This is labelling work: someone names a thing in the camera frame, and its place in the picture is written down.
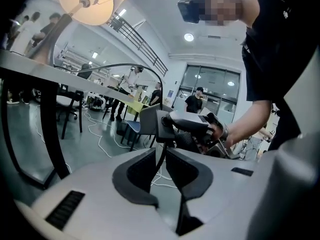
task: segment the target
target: vent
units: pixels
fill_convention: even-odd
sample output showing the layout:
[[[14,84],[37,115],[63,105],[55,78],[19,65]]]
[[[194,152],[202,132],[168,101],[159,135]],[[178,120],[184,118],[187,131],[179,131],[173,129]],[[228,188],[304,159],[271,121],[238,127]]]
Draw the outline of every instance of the vent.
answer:
[[[62,230],[84,196],[84,193],[70,191],[45,220],[57,229]]]
[[[221,36],[217,36],[217,35],[208,35],[208,38],[221,39]]]

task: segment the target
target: recessed light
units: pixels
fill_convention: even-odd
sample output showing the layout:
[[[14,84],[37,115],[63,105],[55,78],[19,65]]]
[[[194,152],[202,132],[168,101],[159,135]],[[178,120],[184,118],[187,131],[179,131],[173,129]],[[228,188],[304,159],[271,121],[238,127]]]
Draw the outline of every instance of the recessed light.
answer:
[[[121,17],[122,15],[124,15],[126,13],[126,9],[123,9],[122,11],[120,11],[119,16]]]
[[[188,41],[188,42],[192,42],[192,41],[195,39],[195,37],[194,37],[193,34],[186,33],[186,34],[184,35],[184,39],[185,39],[186,41]]]

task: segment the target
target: hand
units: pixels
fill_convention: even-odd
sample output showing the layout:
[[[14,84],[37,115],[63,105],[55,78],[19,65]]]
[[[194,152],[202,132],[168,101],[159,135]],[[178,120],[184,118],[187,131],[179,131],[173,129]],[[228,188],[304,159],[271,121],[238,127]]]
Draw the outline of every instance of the hand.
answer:
[[[217,126],[216,124],[213,124],[213,123],[211,124],[211,127],[212,127],[213,130],[214,130],[214,133],[212,134],[211,139],[212,139],[213,141],[216,141],[216,140],[218,140],[218,139],[222,136],[223,130],[222,130],[219,126]],[[234,143],[234,140],[233,140],[233,138],[232,138],[232,135],[229,133],[229,135],[228,135],[228,137],[226,138],[226,141],[225,141],[225,148],[228,149],[228,148],[230,148],[233,144],[235,144],[235,143]]]

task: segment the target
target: gray floor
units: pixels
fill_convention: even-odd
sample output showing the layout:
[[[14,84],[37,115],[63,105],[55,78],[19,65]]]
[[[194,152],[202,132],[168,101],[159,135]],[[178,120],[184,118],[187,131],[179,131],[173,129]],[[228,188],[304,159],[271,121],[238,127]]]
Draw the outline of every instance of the gray floor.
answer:
[[[8,124],[12,146],[20,167],[32,174],[34,177],[43,179],[44,175],[50,171],[52,163],[50,161],[46,145],[37,134],[36,125],[38,127],[38,131],[42,134],[40,107],[37,108],[37,105],[38,104],[33,102],[30,103],[30,105],[24,105],[23,103],[8,105]],[[102,112],[88,110],[88,113],[92,118],[100,121],[102,120]],[[85,111],[82,111],[82,133],[79,131],[79,119],[74,120],[73,115],[70,115],[65,137],[63,140],[60,139],[60,146],[65,162],[70,166],[73,172],[87,164],[112,159],[107,157],[103,150],[99,148],[99,137],[89,132],[88,126],[93,125],[93,123],[88,121],[84,114]],[[98,123],[90,129],[95,134],[103,136],[101,138],[100,145],[111,157],[113,157],[124,154],[128,152],[129,149],[121,148],[114,142],[115,136],[115,140],[120,144],[121,136],[115,134],[115,129],[117,128],[118,123],[116,121],[111,122],[109,117],[110,114],[108,113],[104,119],[104,123],[110,124],[110,126]],[[127,114],[125,117],[127,120],[133,120],[133,118],[134,116],[130,114]],[[61,138],[64,119],[65,116],[62,114],[60,122],[57,122],[59,138]],[[144,136],[141,136],[139,142],[134,147],[136,149],[144,148],[144,140],[146,147],[148,147],[151,141],[149,138],[146,139]],[[126,146],[126,143],[127,142],[124,141],[121,146]],[[1,170],[4,173],[13,197],[30,206],[33,201],[41,195],[43,190],[29,185],[17,173],[9,157],[2,130],[0,131],[0,146]],[[157,143],[153,146],[157,148],[157,157],[159,158],[162,147]],[[169,174],[165,169],[165,164],[162,166],[162,174],[169,177]],[[55,176],[52,181],[52,185],[59,181],[60,179],[58,176]],[[163,178],[158,180],[156,183],[174,186],[171,180],[165,180]],[[160,216],[169,225],[169,227],[174,230],[176,227],[181,197],[179,191],[176,188],[153,185],[151,187],[151,194],[155,195],[159,199],[160,207],[158,212]]]

